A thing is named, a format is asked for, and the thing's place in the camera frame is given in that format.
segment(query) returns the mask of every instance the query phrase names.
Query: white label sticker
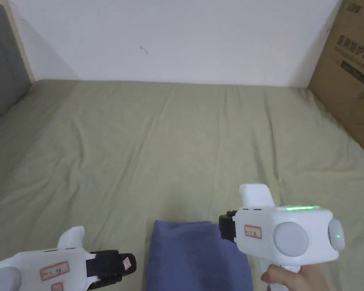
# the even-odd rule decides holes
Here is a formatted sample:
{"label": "white label sticker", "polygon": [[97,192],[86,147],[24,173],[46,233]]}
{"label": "white label sticker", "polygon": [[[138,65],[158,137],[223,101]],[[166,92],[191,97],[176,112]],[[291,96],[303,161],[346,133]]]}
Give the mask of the white label sticker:
{"label": "white label sticker", "polygon": [[40,270],[40,278],[42,281],[46,281],[48,279],[51,279],[53,277],[63,275],[67,272],[69,272],[69,263],[64,261],[62,263],[58,263],[52,266],[48,266],[47,268]]}
{"label": "white label sticker", "polygon": [[63,284],[57,283],[51,286],[51,291],[63,291]]}
{"label": "white label sticker", "polygon": [[244,226],[245,235],[251,238],[262,239],[262,229],[258,226]]}
{"label": "white label sticker", "polygon": [[131,267],[131,262],[130,259],[128,259],[128,257],[125,258],[124,261],[122,261],[122,263],[124,264],[125,271],[127,271]]}

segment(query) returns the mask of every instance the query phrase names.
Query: green indicator light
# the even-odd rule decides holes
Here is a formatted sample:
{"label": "green indicator light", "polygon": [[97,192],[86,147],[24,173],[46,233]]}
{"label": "green indicator light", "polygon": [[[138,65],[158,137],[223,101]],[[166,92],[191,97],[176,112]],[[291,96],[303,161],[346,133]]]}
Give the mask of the green indicator light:
{"label": "green indicator light", "polygon": [[308,210],[308,209],[317,209],[317,208],[315,206],[289,207],[289,208],[286,208],[287,211]]}

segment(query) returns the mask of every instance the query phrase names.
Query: mattress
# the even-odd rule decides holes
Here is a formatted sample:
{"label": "mattress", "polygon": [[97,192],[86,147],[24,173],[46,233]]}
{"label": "mattress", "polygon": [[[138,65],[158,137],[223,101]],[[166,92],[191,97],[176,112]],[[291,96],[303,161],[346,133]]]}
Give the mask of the mattress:
{"label": "mattress", "polygon": [[364,290],[364,150],[298,88],[35,83],[0,119],[0,260],[83,225],[88,251],[137,258],[104,290],[144,290],[154,221],[216,222],[242,183],[330,209],[347,247],[323,271],[331,290]]}

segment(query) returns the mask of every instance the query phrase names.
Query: human hand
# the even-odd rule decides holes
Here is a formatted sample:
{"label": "human hand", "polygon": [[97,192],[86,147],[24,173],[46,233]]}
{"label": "human hand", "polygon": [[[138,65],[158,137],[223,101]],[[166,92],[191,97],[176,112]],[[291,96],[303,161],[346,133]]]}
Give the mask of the human hand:
{"label": "human hand", "polygon": [[286,286],[289,291],[329,291],[326,279],[316,264],[302,266],[299,273],[272,264],[262,275],[262,281],[268,284],[278,283]]}

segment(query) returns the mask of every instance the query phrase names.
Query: blue cloth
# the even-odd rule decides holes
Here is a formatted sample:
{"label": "blue cloth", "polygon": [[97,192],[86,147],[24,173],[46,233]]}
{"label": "blue cloth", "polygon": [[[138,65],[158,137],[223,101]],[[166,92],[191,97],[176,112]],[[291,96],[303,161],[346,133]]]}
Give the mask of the blue cloth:
{"label": "blue cloth", "polygon": [[217,224],[155,221],[147,291],[252,291],[246,255]]}

